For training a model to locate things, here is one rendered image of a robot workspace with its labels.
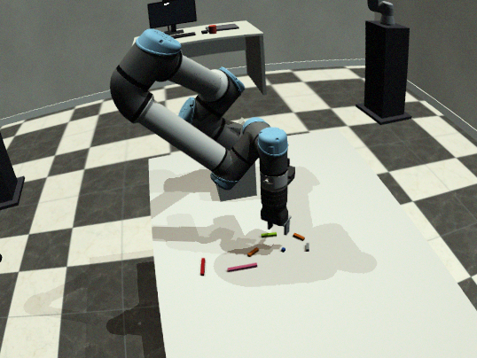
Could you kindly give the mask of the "pink rod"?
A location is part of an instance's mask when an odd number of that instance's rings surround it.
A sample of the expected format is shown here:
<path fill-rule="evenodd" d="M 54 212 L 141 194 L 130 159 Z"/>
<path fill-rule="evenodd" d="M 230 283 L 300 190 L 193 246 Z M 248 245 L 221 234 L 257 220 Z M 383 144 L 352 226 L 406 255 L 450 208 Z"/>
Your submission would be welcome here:
<path fill-rule="evenodd" d="M 242 265 L 242 266 L 237 266 L 237 267 L 232 267 L 227 269 L 228 269 L 228 272 L 233 272 L 233 271 L 238 271 L 243 269 L 252 269 L 252 268 L 257 268 L 257 263 L 252 263 L 252 264 L 247 264 L 247 265 Z"/>

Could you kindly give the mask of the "orange rod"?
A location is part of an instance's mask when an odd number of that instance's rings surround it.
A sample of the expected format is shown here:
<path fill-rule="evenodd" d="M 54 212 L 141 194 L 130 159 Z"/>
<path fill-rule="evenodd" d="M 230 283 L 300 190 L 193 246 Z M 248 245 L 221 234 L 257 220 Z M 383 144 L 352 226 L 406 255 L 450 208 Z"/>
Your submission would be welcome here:
<path fill-rule="evenodd" d="M 301 235 L 299 235 L 299 234 L 296 234 L 296 233 L 293 234 L 293 237 L 298 238 L 298 239 L 300 239 L 301 241 L 303 241 L 303 240 L 305 239 L 305 237 L 303 237 L 303 236 L 301 236 Z"/>
<path fill-rule="evenodd" d="M 255 248 L 254 250 L 252 250 L 250 253 L 247 254 L 248 257 L 251 257 L 253 256 L 255 253 L 259 252 L 259 248 Z"/>

